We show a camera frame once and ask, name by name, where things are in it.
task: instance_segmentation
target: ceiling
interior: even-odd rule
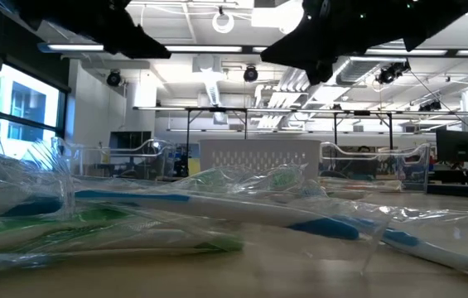
[[[238,2],[238,8],[225,8],[226,12],[238,13],[234,17],[231,32],[218,33],[212,27],[212,18],[217,7],[192,7],[187,4],[171,6],[129,5],[128,12],[136,23],[141,23],[146,33],[165,45],[247,45],[268,46],[284,35],[277,28],[252,27],[249,20],[253,2]],[[80,36],[49,24],[44,24],[37,34],[52,43],[88,42]],[[444,31],[425,41],[422,48],[468,48],[468,16],[462,17]],[[191,77],[194,55],[174,54],[169,60],[150,60],[163,88],[158,91],[160,100],[194,99],[198,93],[205,93],[205,85]],[[84,60],[126,60],[122,55],[88,54],[72,56]],[[262,63],[258,55],[220,55],[222,69],[227,70],[226,79],[218,83],[221,93],[250,94],[258,84],[276,84],[287,69],[280,65]],[[362,88],[351,88],[342,102],[343,108],[396,109],[440,91],[442,100],[451,108],[460,102],[460,90],[468,88],[468,59],[461,58],[409,58],[416,77],[408,74],[389,86],[379,86],[374,75],[358,83]],[[253,64],[259,72],[255,83],[245,83],[243,73],[246,65]],[[106,74],[108,70],[96,70]],[[122,70],[129,80],[136,79],[140,70]]]

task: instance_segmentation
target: wooden table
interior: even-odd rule
[[[468,200],[421,194],[371,195],[364,201],[468,209]],[[271,232],[260,231],[262,235]],[[294,241],[301,241],[298,235]],[[292,241],[286,234],[282,239],[284,244]],[[0,274],[0,297],[466,298],[468,275],[386,246],[379,246],[360,275],[353,262],[311,259],[300,250],[294,254],[247,244],[242,252],[102,257],[4,272]]]

